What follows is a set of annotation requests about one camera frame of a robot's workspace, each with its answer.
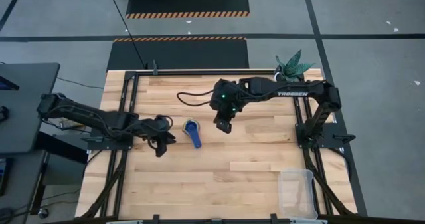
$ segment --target green leaf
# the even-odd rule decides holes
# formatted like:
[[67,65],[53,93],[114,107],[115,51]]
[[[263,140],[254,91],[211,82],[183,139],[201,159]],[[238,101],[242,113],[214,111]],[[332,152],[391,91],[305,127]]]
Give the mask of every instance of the green leaf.
[[283,73],[284,73],[286,76],[293,76],[293,75],[295,75],[295,71],[296,71],[296,69],[295,69],[295,68],[285,68],[285,69],[283,70]]
[[296,54],[293,55],[293,57],[288,61],[286,64],[286,68],[294,68],[297,66],[299,59],[301,58],[301,50],[299,50]]
[[299,64],[294,68],[294,74],[291,76],[298,76],[303,74],[309,68],[311,68],[314,64]]
[[285,79],[286,79],[286,81],[288,81],[288,82],[298,82],[298,81],[299,81],[299,79],[298,79],[298,77],[297,77],[297,76],[293,76],[293,77],[286,77]]
[[279,56],[275,56],[276,57],[276,62],[278,62],[278,64],[280,65],[280,67],[281,67],[281,69],[280,70],[283,70],[284,68],[285,68],[285,64],[284,63],[282,63],[282,62],[280,62],[280,59],[279,59]]

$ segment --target black mat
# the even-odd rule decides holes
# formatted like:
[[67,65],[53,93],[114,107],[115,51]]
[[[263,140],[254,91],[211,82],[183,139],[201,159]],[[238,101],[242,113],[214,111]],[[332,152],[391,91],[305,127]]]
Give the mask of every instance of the black mat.
[[[154,59],[159,69],[249,68],[244,37],[145,37],[135,38],[135,44],[149,69]],[[133,43],[116,39],[108,70],[131,69],[143,69]]]
[[129,0],[127,18],[241,17],[248,0]]

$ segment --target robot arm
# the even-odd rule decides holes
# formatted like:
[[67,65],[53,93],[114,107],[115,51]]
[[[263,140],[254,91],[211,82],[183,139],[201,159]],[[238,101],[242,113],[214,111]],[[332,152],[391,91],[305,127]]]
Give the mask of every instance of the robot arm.
[[229,134],[230,121],[250,102],[267,101],[274,97],[312,97],[319,108],[306,121],[305,136],[316,138],[321,135],[322,125],[332,112],[341,108],[338,89],[326,81],[274,82],[268,78],[243,78],[239,83],[220,79],[214,86],[210,107],[217,111],[214,123]]
[[172,123],[168,116],[157,115],[155,119],[139,120],[139,115],[131,112],[103,111],[66,98],[63,94],[43,94],[37,108],[43,120],[68,118],[91,128],[95,128],[111,140],[125,140],[133,136],[147,140],[155,149],[157,157],[167,151],[167,144],[175,143],[175,137],[168,132]]

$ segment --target power cord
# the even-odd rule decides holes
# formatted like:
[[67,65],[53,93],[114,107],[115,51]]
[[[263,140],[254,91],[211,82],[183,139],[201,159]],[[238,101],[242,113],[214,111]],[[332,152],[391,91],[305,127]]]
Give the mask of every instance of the power cord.
[[[56,205],[56,204],[60,204],[60,203],[73,204],[73,203],[78,203],[78,201],[57,201],[57,202],[54,202],[54,203],[50,203],[50,204],[47,204],[47,205],[40,206],[40,208],[46,208],[46,207],[50,207],[50,206],[53,206],[53,205]],[[0,221],[7,221],[7,223],[8,223],[8,222],[10,222],[13,218],[18,217],[18,216],[22,216],[22,215],[25,215],[25,214],[28,214],[28,213],[30,213],[31,211],[32,211],[32,210],[29,210],[29,211],[23,211],[23,212],[21,212],[21,213],[18,213],[18,214],[12,215],[12,216],[10,216],[10,217],[4,217],[4,218],[1,218],[1,219],[0,219]]]
[[56,108],[53,108],[52,110],[50,110],[49,112],[47,112],[45,115],[48,116],[50,113],[54,112],[55,110],[58,110],[59,108],[71,108],[73,110],[80,110],[80,111],[83,111],[83,112],[87,112],[87,113],[89,113],[91,115],[94,115],[95,117],[97,117],[100,120],[100,122],[104,126],[104,129],[105,129],[106,133],[109,135],[109,137],[112,137],[112,138],[118,138],[118,137],[120,137],[120,136],[122,136],[124,134],[131,134],[131,133],[126,132],[126,131],[129,130],[130,128],[132,128],[133,126],[136,126],[136,125],[145,125],[145,126],[148,126],[152,130],[155,130],[156,132],[168,132],[173,127],[173,119],[170,116],[162,115],[163,117],[166,117],[166,118],[170,119],[170,121],[171,121],[171,125],[168,128],[164,129],[164,130],[158,130],[158,129],[152,127],[152,126],[149,126],[147,124],[144,124],[144,123],[141,122],[141,120],[139,120],[139,122],[135,122],[134,124],[128,126],[127,128],[125,128],[123,130],[114,130],[112,127],[109,127],[106,124],[105,120],[99,114],[97,114],[95,112],[91,112],[91,111],[86,110],[84,108],[78,108],[78,107],[71,106],[71,105],[57,106]]
[[127,23],[126,23],[126,21],[124,20],[124,17],[122,16],[122,14],[121,14],[120,8],[118,8],[118,5],[117,5],[117,3],[116,3],[116,1],[115,1],[115,0],[112,0],[112,1],[114,2],[115,8],[117,9],[118,13],[120,14],[120,17],[121,17],[122,23],[124,23],[124,26],[125,26],[125,27],[126,27],[126,29],[127,29],[128,35],[130,36],[131,42],[133,43],[134,49],[135,49],[135,51],[136,51],[136,53],[137,53],[137,56],[139,57],[140,63],[143,65],[143,68],[144,68],[144,69],[147,69],[147,65],[144,63],[143,59],[141,58],[141,55],[140,55],[139,49],[138,49],[138,48],[137,48],[137,46],[135,45],[135,42],[134,42],[133,36],[131,35],[130,29],[128,28]]
[[41,120],[41,122],[43,122],[43,123],[45,123],[45,124],[48,124],[48,125],[50,125],[50,126],[54,126],[55,128],[57,128],[57,129],[59,129],[59,130],[62,130],[62,131],[65,131],[65,130],[75,130],[75,131],[80,131],[80,133],[87,133],[87,134],[89,134],[89,133],[90,133],[89,131],[79,130],[78,128],[66,128],[66,129],[63,129],[63,128],[61,128],[61,127],[57,126],[56,124],[53,124],[52,122],[50,122],[50,121],[46,121],[46,120]]
[[183,101],[183,100],[180,98],[180,95],[189,95],[189,96],[204,96],[204,95],[210,94],[210,93],[212,93],[212,92],[214,92],[214,91],[215,91],[215,89],[210,90],[210,91],[205,92],[205,93],[202,93],[202,94],[191,94],[191,93],[188,93],[188,92],[178,92],[178,93],[177,93],[177,98],[179,99],[179,101],[180,101],[180,102],[182,102],[183,104],[186,104],[187,106],[191,106],[191,107],[199,107],[199,106],[202,106],[202,105],[205,105],[205,104],[209,104],[209,103],[210,103],[210,101],[202,102],[202,103],[200,103],[200,104],[189,104],[189,103],[187,103],[187,102]]
[[[286,88],[286,87],[288,87],[288,88],[299,88],[299,87],[304,88],[304,87],[312,87],[312,86],[316,86],[316,85],[321,84],[320,82],[312,82],[311,84],[304,84],[304,85],[299,85],[299,84],[284,84],[284,85],[282,85],[280,87],[277,87],[276,89],[274,89],[274,90],[272,90],[272,91],[270,91],[270,92],[268,92],[266,94],[255,96],[255,95],[252,95],[249,92],[245,91],[243,88],[239,87],[239,85],[237,85],[237,84],[235,84],[235,83],[233,83],[231,81],[228,81],[228,80],[222,80],[222,81],[225,82],[225,83],[227,83],[227,84],[229,84],[229,85],[231,85],[231,86],[233,86],[233,87],[235,87],[236,89],[238,89],[239,91],[241,91],[242,93],[244,93],[245,95],[247,95],[249,98],[263,98],[263,97],[267,97],[267,96],[273,94],[274,92],[278,91],[279,89]],[[183,101],[180,98],[180,95],[204,96],[204,95],[207,95],[207,94],[210,94],[210,93],[214,92],[216,89],[217,88],[215,88],[213,90],[210,90],[208,92],[202,93],[202,94],[192,94],[192,93],[188,93],[188,92],[178,92],[177,93],[177,99],[179,99],[180,102],[182,102],[183,104],[185,104],[187,106],[199,107],[199,106],[202,106],[202,105],[205,105],[205,104],[209,104],[210,101],[202,102],[200,104],[189,104],[189,103]]]
[[64,78],[59,78],[59,77],[57,77],[57,79],[59,79],[59,80],[61,80],[61,81],[65,81],[65,82],[70,82],[70,83],[72,83],[72,84],[77,84],[77,85],[80,85],[80,86],[83,86],[83,87],[87,87],[87,88],[98,88],[98,89],[100,89],[100,90],[103,90],[103,88],[102,88],[102,87],[90,86],[90,85],[87,85],[87,84],[81,84],[81,83],[79,83],[79,82],[75,82],[75,81],[72,81],[72,80],[66,80],[66,79],[64,79]]
[[[86,170],[86,168],[87,168],[87,166],[88,166],[88,164],[97,156],[97,155],[99,155],[101,152],[102,152],[103,150],[99,150],[97,153],[95,153],[88,161],[87,161],[87,163],[86,163],[86,165],[84,166],[84,171]],[[53,196],[50,196],[50,197],[46,197],[46,198],[43,198],[43,199],[41,199],[42,201],[44,201],[44,200],[47,200],[47,199],[52,199],[52,198],[55,198],[55,197],[60,197],[60,196],[63,196],[63,195],[69,195],[69,194],[75,194],[75,193],[78,193],[79,191],[81,190],[81,188],[78,188],[77,190],[75,190],[75,191],[70,191],[70,192],[66,192],[66,193],[61,193],[61,194],[58,194],[58,195],[53,195]],[[54,203],[50,203],[50,204],[48,204],[48,205],[44,205],[44,206],[41,206],[40,208],[45,208],[45,207],[50,207],[51,205],[55,205],[55,204],[59,204],[59,203],[77,203],[77,201],[71,201],[71,202],[69,202],[69,201],[57,201],[57,202],[54,202]],[[23,205],[22,207],[20,207],[20,208],[18,208],[18,209],[16,209],[16,210],[14,210],[14,211],[18,211],[18,210],[20,210],[20,209],[22,209],[22,208],[24,208],[24,207],[28,207],[29,205],[32,205],[33,203],[28,203],[28,204],[26,204],[26,205]],[[20,215],[24,215],[24,214],[27,214],[27,213],[30,213],[31,212],[31,210],[30,211],[24,211],[24,212],[22,212],[22,213],[18,213],[18,214],[16,214],[16,215],[12,215],[12,216],[10,216],[10,217],[5,217],[5,218],[2,218],[2,219],[0,219],[0,221],[6,221],[6,220],[8,220],[8,222],[9,221],[11,221],[13,218],[15,218],[15,217],[18,217],[18,216],[20,216]]]

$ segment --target blue handle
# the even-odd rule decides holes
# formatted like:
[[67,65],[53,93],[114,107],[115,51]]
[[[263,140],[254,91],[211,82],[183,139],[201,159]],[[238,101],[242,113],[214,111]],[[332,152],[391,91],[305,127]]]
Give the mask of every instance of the blue handle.
[[192,143],[195,148],[200,148],[202,146],[201,139],[199,138],[199,133],[197,129],[197,124],[195,122],[188,121],[185,126],[187,134],[191,137]]

